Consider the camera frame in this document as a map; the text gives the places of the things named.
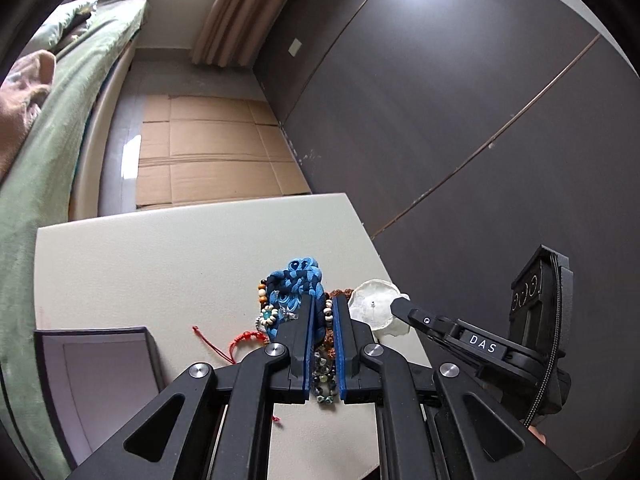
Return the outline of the right hand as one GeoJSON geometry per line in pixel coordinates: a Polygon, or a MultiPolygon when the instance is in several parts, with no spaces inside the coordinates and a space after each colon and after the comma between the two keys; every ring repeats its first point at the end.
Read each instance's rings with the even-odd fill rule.
{"type": "Polygon", "coordinates": [[[528,426],[528,431],[531,432],[542,444],[547,443],[546,436],[542,434],[535,426],[528,426]]]}

